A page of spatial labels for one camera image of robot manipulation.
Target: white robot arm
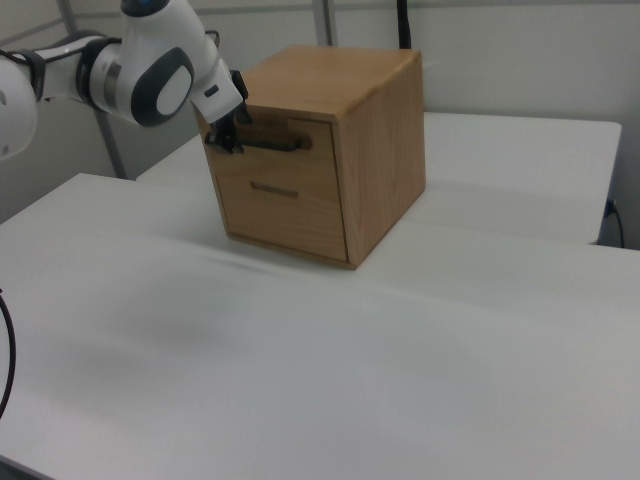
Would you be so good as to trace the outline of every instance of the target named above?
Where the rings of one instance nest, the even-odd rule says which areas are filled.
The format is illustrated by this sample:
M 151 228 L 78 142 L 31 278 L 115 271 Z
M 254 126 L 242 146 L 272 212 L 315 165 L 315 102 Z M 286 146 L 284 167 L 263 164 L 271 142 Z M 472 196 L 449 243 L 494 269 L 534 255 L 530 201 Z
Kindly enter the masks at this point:
M 36 51 L 0 52 L 0 160 L 30 142 L 37 102 L 70 97 L 144 127 L 190 100 L 211 143 L 241 152 L 234 117 L 251 121 L 239 72 L 230 72 L 187 0 L 122 0 L 123 38 L 78 32 Z

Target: table surface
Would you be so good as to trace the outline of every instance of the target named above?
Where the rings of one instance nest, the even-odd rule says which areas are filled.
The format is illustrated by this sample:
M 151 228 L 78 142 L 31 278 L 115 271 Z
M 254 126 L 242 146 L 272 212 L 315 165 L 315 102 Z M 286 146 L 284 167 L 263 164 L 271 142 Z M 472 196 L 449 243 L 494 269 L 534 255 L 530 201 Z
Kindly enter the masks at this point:
M 401 220 L 355 272 L 214 197 L 81 175 L 0 226 L 0 455 L 60 479 L 640 468 L 640 255 Z
M 427 190 L 406 218 L 595 243 L 620 128 L 609 122 L 427 113 Z M 213 193 L 199 137 L 138 181 Z

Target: drawer front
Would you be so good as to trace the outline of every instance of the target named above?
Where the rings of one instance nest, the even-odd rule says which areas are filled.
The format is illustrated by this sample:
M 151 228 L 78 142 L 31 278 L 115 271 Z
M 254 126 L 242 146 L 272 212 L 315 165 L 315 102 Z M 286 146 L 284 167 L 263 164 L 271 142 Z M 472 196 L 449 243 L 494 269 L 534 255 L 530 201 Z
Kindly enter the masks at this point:
M 229 233 L 346 261 L 330 124 L 254 116 L 239 137 L 267 146 L 299 138 L 300 148 L 245 146 L 244 154 L 215 156 Z

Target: white wall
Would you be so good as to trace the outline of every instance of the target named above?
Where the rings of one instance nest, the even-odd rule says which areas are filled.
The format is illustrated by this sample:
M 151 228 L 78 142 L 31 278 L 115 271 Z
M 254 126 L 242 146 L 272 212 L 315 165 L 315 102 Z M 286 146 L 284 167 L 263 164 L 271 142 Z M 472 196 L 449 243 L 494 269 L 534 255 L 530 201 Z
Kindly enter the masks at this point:
M 107 12 L 92 10 L 90 13 L 86 13 L 89 7 L 85 3 L 88 2 L 76 2 L 79 10 L 84 12 L 77 18 L 78 28 L 94 29 L 115 37 L 122 36 L 120 18 L 108 15 L 118 12 L 119 3 L 114 6 L 114 2 L 109 2 L 111 10 Z M 217 7 L 220 3 L 192 1 L 195 7 Z M 201 15 L 205 28 L 220 32 L 220 53 L 230 68 L 246 70 L 292 43 L 316 43 L 315 23 L 310 7 L 290 11 L 269 11 L 268 5 L 264 5 L 265 2 L 245 0 L 244 5 L 250 3 L 262 3 L 262 8 L 251 13 Z M 279 3 L 310 5 L 309 0 L 280 0 Z M 117 118 L 110 118 L 109 122 L 130 178 L 144 173 L 198 133 L 188 105 L 165 125 L 151 129 L 138 127 Z
M 393 9 L 338 3 L 336 16 L 340 45 L 397 46 Z M 640 249 L 639 4 L 413 8 L 410 21 L 414 48 L 439 62 L 425 74 L 428 110 L 622 124 L 611 196 Z M 614 227 L 603 238 L 617 245 Z
M 38 33 L 6 43 L 43 24 L 60 19 L 56 2 L 3 0 L 1 48 L 38 48 L 66 36 L 61 21 Z M 102 136 L 91 109 L 70 100 L 43 102 L 38 128 L 27 150 L 0 162 L 0 223 L 77 173 L 113 175 Z

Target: wooden box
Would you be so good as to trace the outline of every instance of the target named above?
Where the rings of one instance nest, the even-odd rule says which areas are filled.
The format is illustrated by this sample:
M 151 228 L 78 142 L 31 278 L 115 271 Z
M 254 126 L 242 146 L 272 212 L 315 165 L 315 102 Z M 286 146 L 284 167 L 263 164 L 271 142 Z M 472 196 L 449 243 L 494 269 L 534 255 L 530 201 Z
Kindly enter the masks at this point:
M 420 53 L 293 46 L 243 77 L 245 153 L 204 145 L 227 234 L 357 268 L 425 188 Z

